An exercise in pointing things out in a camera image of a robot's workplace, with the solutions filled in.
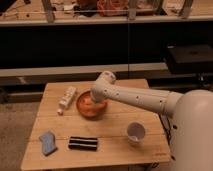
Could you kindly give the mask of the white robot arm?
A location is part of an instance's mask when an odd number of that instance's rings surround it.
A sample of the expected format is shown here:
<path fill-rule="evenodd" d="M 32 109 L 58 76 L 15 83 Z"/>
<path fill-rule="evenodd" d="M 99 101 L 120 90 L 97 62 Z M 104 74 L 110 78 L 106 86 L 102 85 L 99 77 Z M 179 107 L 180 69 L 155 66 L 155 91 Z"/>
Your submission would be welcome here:
<path fill-rule="evenodd" d="M 213 171 L 213 92 L 141 89 L 115 85 L 110 71 L 91 87 L 95 103 L 111 99 L 172 119 L 171 171 Z"/>

